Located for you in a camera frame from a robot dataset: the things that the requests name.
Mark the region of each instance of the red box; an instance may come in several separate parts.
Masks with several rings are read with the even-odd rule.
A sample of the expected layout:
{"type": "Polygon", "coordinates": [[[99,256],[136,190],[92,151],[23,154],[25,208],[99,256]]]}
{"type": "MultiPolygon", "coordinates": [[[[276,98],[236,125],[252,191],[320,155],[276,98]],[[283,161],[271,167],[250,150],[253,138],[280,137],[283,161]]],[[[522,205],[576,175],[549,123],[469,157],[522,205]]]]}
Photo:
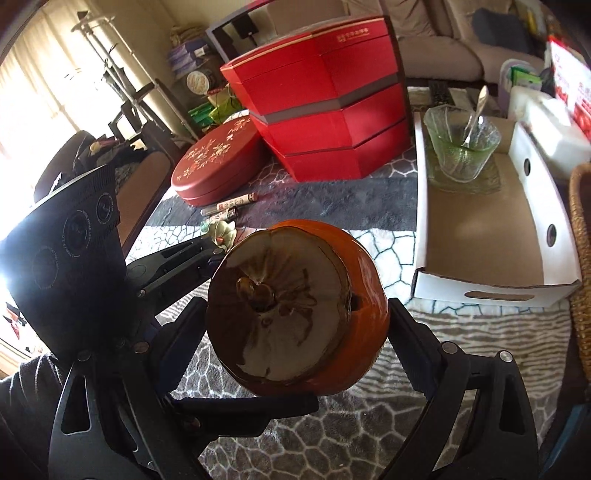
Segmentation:
{"type": "Polygon", "coordinates": [[[178,162],[171,184],[189,205],[218,202],[265,166],[271,152],[249,117],[216,128],[178,162]]]}
{"type": "Polygon", "coordinates": [[[336,99],[398,72],[384,17],[312,25],[224,65],[242,104],[258,116],[336,99]]]}
{"type": "Polygon", "coordinates": [[[282,155],[270,146],[294,180],[331,181],[362,179],[408,150],[411,141],[404,118],[355,148],[282,155]]]}
{"type": "Polygon", "coordinates": [[[252,122],[283,155],[356,147],[406,116],[402,85],[396,84],[346,108],[274,124],[255,115],[252,122]]]}

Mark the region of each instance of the spoon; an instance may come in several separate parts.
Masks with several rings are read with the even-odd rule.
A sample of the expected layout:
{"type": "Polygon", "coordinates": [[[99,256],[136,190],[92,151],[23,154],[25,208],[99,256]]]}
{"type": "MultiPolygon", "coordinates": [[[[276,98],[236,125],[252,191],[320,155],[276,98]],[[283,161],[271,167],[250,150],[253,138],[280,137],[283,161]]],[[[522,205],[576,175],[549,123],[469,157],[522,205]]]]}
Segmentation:
{"type": "Polygon", "coordinates": [[[476,123],[478,121],[478,119],[480,118],[480,115],[482,113],[482,111],[484,110],[484,107],[486,106],[488,102],[488,87],[486,85],[484,85],[484,87],[482,87],[482,90],[480,91],[480,93],[478,94],[478,103],[476,104],[476,113],[470,117],[470,123],[468,125],[468,134],[466,135],[466,139],[464,140],[464,143],[462,144],[463,148],[470,148],[470,141],[472,140],[472,134],[474,133],[474,127],[476,126],[476,123]]]}

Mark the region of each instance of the green glass bowl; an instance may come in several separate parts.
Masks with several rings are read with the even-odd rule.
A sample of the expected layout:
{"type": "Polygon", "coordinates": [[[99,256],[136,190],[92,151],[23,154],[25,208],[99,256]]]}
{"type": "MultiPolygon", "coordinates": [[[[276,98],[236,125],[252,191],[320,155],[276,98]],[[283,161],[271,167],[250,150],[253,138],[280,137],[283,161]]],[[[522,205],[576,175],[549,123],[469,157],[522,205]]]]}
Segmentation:
{"type": "Polygon", "coordinates": [[[470,145],[462,147],[473,115],[476,114],[469,110],[441,105],[427,110],[424,118],[441,171],[460,183],[474,180],[501,143],[497,127],[481,116],[470,137],[470,145]]]}

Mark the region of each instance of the wicker basket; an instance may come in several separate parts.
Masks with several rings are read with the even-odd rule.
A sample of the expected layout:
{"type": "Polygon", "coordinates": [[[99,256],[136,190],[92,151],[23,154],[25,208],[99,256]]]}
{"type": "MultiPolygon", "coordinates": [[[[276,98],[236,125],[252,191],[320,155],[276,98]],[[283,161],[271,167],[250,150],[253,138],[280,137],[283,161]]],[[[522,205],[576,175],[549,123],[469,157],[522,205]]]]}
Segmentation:
{"type": "Polygon", "coordinates": [[[571,296],[570,309],[583,369],[591,381],[591,164],[579,165],[570,178],[570,214],[583,274],[583,288],[571,296]]]}

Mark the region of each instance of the cylindrical tube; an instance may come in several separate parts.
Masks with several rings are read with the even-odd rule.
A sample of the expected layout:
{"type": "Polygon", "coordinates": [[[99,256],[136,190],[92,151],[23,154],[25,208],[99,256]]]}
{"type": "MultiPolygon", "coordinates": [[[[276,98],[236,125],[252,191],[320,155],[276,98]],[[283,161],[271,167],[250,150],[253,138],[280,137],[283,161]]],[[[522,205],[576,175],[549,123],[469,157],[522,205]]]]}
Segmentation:
{"type": "Polygon", "coordinates": [[[201,231],[203,233],[209,232],[209,226],[213,223],[218,222],[231,222],[238,216],[238,209],[237,208],[230,208],[223,212],[219,212],[218,214],[204,220],[201,222],[201,231]]]}
{"type": "Polygon", "coordinates": [[[208,216],[213,215],[214,213],[223,212],[224,210],[228,210],[233,207],[240,207],[242,205],[248,205],[249,203],[256,202],[258,200],[258,193],[249,193],[248,195],[243,195],[241,197],[226,200],[225,202],[218,203],[217,205],[204,208],[201,210],[201,215],[208,216]]]}

